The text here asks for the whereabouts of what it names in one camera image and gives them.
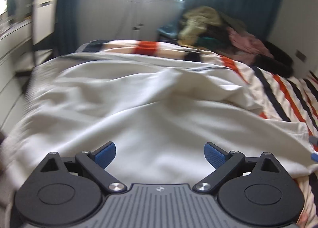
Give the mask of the white sweatshirt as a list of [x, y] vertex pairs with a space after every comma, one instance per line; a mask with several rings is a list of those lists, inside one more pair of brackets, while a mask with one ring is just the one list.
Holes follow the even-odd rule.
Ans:
[[204, 144], [271, 152], [289, 174], [317, 171], [304, 123], [265, 118], [265, 98], [233, 70], [118, 53], [75, 53], [38, 66], [25, 114], [2, 145], [19, 188], [49, 153], [71, 157], [113, 141], [108, 171], [126, 184], [190, 183], [212, 168]]

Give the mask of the dark clothes pile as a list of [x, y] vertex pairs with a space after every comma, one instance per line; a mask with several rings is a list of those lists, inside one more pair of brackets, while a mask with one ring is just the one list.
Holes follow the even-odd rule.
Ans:
[[209, 50], [282, 77], [294, 73], [293, 60], [283, 50], [248, 33], [242, 21], [207, 6], [182, 15], [178, 43]]

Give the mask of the striped cream bed blanket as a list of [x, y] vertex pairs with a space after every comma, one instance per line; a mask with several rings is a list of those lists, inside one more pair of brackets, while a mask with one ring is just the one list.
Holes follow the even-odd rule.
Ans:
[[94, 40], [81, 45], [77, 52], [96, 53], [104, 50], [227, 67], [234, 73], [235, 80], [242, 79], [248, 85], [255, 100], [263, 106], [262, 118], [305, 123], [308, 134], [317, 135], [317, 77], [312, 72], [306, 78], [295, 78], [278, 73], [284, 66], [266, 71], [264, 67], [256, 65], [249, 67], [240, 58], [223, 52], [214, 53], [204, 47], [182, 47], [164, 42]]

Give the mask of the white dressing table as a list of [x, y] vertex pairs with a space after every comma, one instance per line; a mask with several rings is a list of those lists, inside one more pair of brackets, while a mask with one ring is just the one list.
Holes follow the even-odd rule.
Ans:
[[1, 36], [1, 133], [8, 135], [24, 113], [24, 95], [14, 63], [30, 51], [31, 21], [14, 25]]

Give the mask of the pink garment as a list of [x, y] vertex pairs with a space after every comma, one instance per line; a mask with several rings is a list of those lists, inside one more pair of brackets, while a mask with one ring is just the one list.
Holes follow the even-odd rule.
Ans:
[[227, 27], [227, 32], [232, 46], [236, 49], [232, 54], [234, 60], [251, 65], [258, 55], [274, 58], [263, 42], [254, 35], [247, 32], [240, 34], [231, 27]]

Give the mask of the yellow knitted garment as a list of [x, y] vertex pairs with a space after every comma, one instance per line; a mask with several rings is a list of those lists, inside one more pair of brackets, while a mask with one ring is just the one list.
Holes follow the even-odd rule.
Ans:
[[222, 26], [223, 21], [219, 13], [211, 7], [200, 6], [188, 10], [182, 15], [183, 28], [178, 34], [178, 39], [184, 44], [193, 45], [198, 37], [205, 33], [209, 26]]

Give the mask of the black and white chair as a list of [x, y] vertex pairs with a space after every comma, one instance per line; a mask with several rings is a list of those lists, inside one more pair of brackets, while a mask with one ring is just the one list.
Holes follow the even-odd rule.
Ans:
[[58, 0], [33, 0], [31, 18], [31, 51], [22, 54], [14, 64], [17, 77], [29, 76], [32, 70], [53, 58], [57, 52], [54, 30]]

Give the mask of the wall socket plate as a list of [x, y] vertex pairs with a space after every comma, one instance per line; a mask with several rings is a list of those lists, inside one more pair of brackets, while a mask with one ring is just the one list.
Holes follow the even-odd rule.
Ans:
[[299, 50], [296, 51], [295, 56], [302, 62], [306, 62], [307, 60], [307, 57]]

